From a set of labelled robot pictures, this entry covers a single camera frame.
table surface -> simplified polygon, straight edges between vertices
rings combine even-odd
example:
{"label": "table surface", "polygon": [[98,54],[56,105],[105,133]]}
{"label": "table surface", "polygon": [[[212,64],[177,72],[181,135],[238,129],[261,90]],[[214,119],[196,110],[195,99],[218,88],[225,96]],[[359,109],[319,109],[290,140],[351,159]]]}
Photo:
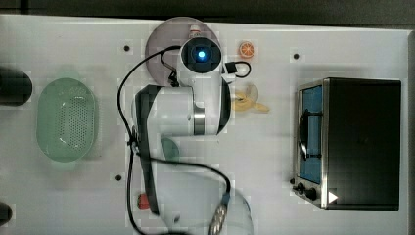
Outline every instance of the table surface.
{"label": "table surface", "polygon": [[[0,107],[0,201],[14,218],[0,234],[132,234],[125,210],[128,163],[125,129],[116,109],[120,80],[143,59],[146,40],[159,21],[0,16],[0,66],[26,72],[34,91],[21,107]],[[229,60],[250,40],[253,71],[235,82],[259,90],[268,114],[232,113],[218,136],[175,138],[183,160],[225,172],[252,208],[256,234],[407,234],[408,227],[408,31],[287,25],[209,23]],[[129,52],[123,46],[129,45]],[[300,58],[293,59],[298,53]],[[99,105],[99,131],[90,154],[73,168],[52,164],[36,143],[42,89],[76,71]],[[291,192],[295,149],[295,91],[328,76],[402,81],[399,211],[322,211]],[[146,67],[127,82],[122,103],[154,83]],[[134,165],[132,193],[144,185]],[[115,176],[121,174],[121,181]],[[134,208],[151,232],[162,221]]]}

oven window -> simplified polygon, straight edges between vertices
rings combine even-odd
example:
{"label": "oven window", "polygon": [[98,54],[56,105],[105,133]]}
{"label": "oven window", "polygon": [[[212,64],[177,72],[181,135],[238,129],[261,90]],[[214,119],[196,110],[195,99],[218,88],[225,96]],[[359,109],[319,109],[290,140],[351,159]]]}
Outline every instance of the oven window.
{"label": "oven window", "polygon": [[[302,91],[302,114],[323,112],[322,86]],[[306,160],[301,158],[300,177],[314,183],[321,181],[321,116],[308,116]]]}

metal oven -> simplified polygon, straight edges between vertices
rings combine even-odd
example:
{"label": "metal oven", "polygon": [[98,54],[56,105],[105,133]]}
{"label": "metal oven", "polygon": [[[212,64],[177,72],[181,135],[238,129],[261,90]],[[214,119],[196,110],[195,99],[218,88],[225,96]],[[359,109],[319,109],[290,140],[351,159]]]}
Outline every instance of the metal oven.
{"label": "metal oven", "polygon": [[322,209],[397,211],[400,89],[357,78],[299,87],[293,191]]}

gray plate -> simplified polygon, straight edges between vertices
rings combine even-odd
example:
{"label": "gray plate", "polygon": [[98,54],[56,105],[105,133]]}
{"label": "gray plate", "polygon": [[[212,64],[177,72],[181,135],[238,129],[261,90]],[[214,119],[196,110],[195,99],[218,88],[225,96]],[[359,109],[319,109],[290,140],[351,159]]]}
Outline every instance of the gray plate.
{"label": "gray plate", "polygon": [[[216,35],[206,24],[193,18],[178,17],[165,21],[152,32],[146,45],[146,58],[169,46],[183,45],[189,40],[190,26],[193,24],[199,26],[203,37],[211,39],[220,46]],[[164,61],[175,67],[177,56],[178,50],[166,52]],[[158,85],[170,86],[168,76],[171,70],[161,63],[160,56],[152,58],[146,65],[147,70]]]}

black cable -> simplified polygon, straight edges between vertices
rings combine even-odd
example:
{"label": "black cable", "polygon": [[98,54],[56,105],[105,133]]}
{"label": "black cable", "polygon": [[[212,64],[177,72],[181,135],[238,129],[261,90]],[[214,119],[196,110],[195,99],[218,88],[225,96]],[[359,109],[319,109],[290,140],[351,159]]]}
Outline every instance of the black cable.
{"label": "black cable", "polygon": [[170,85],[172,86],[172,87],[179,87],[180,86],[180,84],[179,84],[179,82],[177,81],[177,69],[175,68],[175,67],[173,67],[173,66],[171,66],[170,64],[168,64],[167,62],[165,62],[164,61],[164,53],[165,52],[162,52],[161,53],[161,55],[160,55],[160,59],[161,59],[161,63],[166,67],[166,68],[168,68],[169,70],[171,70],[171,73],[170,73],[170,75],[168,76],[168,80],[170,80]]}
{"label": "black cable", "polygon": [[226,181],[226,193],[231,192],[231,181],[224,173],[220,172],[219,170],[215,168],[212,168],[204,164],[192,164],[192,163],[184,163],[184,162],[177,162],[177,161],[171,161],[171,160],[168,161],[168,160],[162,160],[162,159],[156,159],[156,158],[151,158],[151,160],[158,162],[158,163],[162,163],[162,164],[168,164],[168,165],[186,165],[186,166],[194,166],[194,167],[209,169],[210,171],[220,175]]}
{"label": "black cable", "polygon": [[235,62],[235,65],[238,65],[238,64],[247,65],[248,68],[249,68],[249,70],[248,70],[248,72],[245,75],[237,75],[237,74],[235,74],[235,76],[238,77],[238,78],[245,78],[245,77],[247,77],[251,73],[251,65],[250,65],[250,63],[244,62],[244,61]]}
{"label": "black cable", "polygon": [[167,67],[168,69],[170,69],[171,71],[177,72],[175,67],[171,66],[170,64],[168,64],[167,62],[164,61],[164,53],[165,53],[165,51],[161,52],[161,55],[160,55],[160,59],[161,59],[162,64],[165,67]]}
{"label": "black cable", "polygon": [[[133,69],[131,69],[131,71],[127,74],[127,76],[124,78],[124,80],[122,81],[121,85],[118,88],[118,92],[117,92],[117,96],[116,96],[116,104],[118,107],[118,112],[121,115],[122,121],[124,122],[125,128],[127,129],[128,132],[128,145],[130,146],[130,160],[129,160],[129,164],[128,164],[128,173],[127,173],[127,189],[126,189],[126,194],[127,194],[127,211],[128,211],[128,217],[129,220],[133,226],[133,228],[141,235],[147,235],[145,232],[143,232],[135,223],[134,221],[134,217],[132,214],[132,210],[131,210],[131,175],[132,175],[132,167],[133,167],[133,163],[134,163],[134,151],[133,151],[133,143],[137,144],[137,140],[135,139],[135,136],[132,135],[131,130],[129,128],[128,122],[125,118],[124,113],[122,112],[122,108],[121,108],[121,103],[120,103],[120,94],[121,94],[121,90],[122,87],[124,86],[126,80],[128,79],[129,76],[131,76],[131,74],[137,70],[138,67],[140,67],[143,63],[149,61],[150,59],[154,58],[155,56],[159,55],[159,54],[164,54],[166,51],[171,51],[171,50],[177,50],[180,49],[180,46],[170,46],[165,48],[164,50],[161,50],[151,56],[149,56],[148,58],[144,59],[143,61],[141,61],[139,64],[137,64]],[[187,166],[195,166],[195,167],[200,167],[200,168],[205,168],[205,169],[209,169],[212,172],[220,175],[221,177],[223,177],[223,179],[225,179],[226,181],[226,193],[223,195],[224,198],[229,197],[229,193],[230,193],[230,189],[231,189],[231,183],[229,178],[223,174],[222,172],[220,172],[219,170],[212,168],[210,166],[207,165],[203,165],[203,164],[191,164],[191,163],[183,163],[183,162],[176,162],[176,161],[167,161],[167,160],[161,160],[161,159],[155,159],[155,158],[150,158],[151,161],[155,161],[158,163],[163,163],[163,164],[169,164],[169,165],[187,165]],[[188,233],[186,232],[167,232],[167,233],[160,233],[159,235],[188,235]]]}
{"label": "black cable", "polygon": [[133,69],[131,69],[131,71],[127,74],[127,76],[124,78],[124,80],[122,81],[121,85],[119,86],[119,89],[118,89],[118,92],[117,92],[117,95],[116,95],[116,104],[117,104],[117,106],[118,106],[118,112],[119,112],[119,114],[121,115],[122,121],[123,121],[123,122],[124,122],[124,124],[125,124],[125,128],[127,129],[127,132],[128,132],[128,137],[129,137],[129,141],[133,141],[133,140],[135,140],[135,137],[133,137],[133,136],[132,136],[132,134],[131,134],[131,130],[130,130],[130,128],[129,128],[128,122],[127,122],[127,120],[125,119],[124,113],[122,112],[122,109],[121,109],[121,102],[120,102],[120,99],[119,99],[119,97],[121,96],[121,90],[122,90],[122,87],[123,87],[123,86],[124,86],[124,84],[125,84],[125,81],[128,79],[128,77],[129,77],[129,76],[131,76],[131,74],[132,74],[135,70],[137,70],[137,68],[139,68],[141,65],[143,65],[143,63],[147,62],[148,60],[150,60],[150,59],[154,58],[155,56],[157,56],[157,55],[159,55],[159,54],[161,54],[161,53],[163,53],[163,52],[166,52],[166,51],[171,51],[171,50],[177,50],[177,49],[180,49],[180,46],[170,46],[170,47],[165,48],[165,49],[164,49],[164,50],[162,50],[162,51],[159,51],[159,52],[157,52],[157,53],[155,53],[155,54],[153,54],[153,55],[151,55],[151,56],[147,57],[146,59],[144,59],[143,61],[141,61],[140,63],[138,63],[138,64],[137,64],[137,65],[136,65]]}

